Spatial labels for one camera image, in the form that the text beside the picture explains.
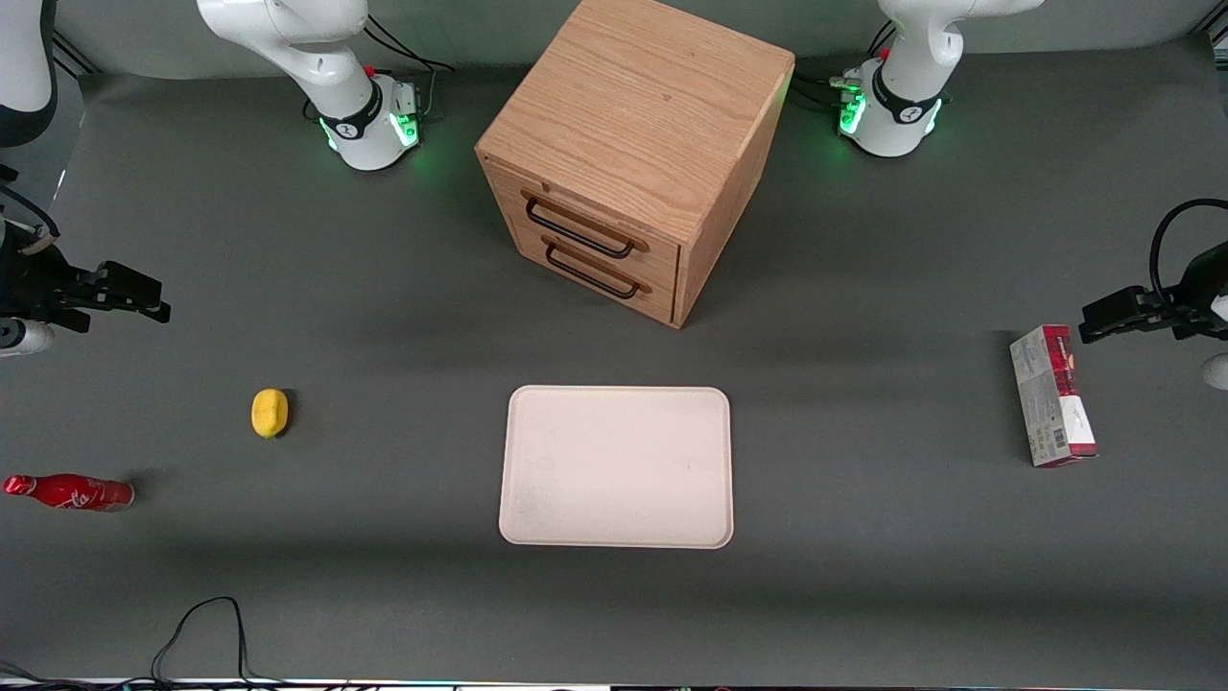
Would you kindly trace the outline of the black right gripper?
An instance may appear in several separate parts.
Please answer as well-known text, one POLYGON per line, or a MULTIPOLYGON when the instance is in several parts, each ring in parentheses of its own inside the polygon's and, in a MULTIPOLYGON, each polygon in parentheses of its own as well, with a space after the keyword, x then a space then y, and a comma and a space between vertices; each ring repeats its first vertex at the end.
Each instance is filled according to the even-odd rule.
POLYGON ((96 272, 71 266, 56 248, 26 255, 12 242, 1 250, 1 315, 43 322, 71 333, 88 333, 84 309, 122 311, 168 323, 172 309, 161 298, 162 284, 118 261, 102 261, 96 272))

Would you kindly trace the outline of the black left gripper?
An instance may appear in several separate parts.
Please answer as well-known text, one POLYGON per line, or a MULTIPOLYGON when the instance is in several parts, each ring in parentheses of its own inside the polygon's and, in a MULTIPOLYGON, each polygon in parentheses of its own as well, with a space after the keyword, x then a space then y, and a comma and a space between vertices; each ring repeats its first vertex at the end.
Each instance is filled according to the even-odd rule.
POLYGON ((1078 326, 1084 345, 1126 333, 1153 333, 1172 329, 1175 340, 1192 336, 1227 341, 1226 312, 1216 311, 1216 301, 1226 298, 1227 245, 1200 253, 1189 263, 1178 284, 1163 287, 1159 272, 1160 250, 1149 249, 1149 287, 1159 299, 1159 315, 1152 314, 1152 293, 1144 287, 1119 288, 1082 309, 1078 326))

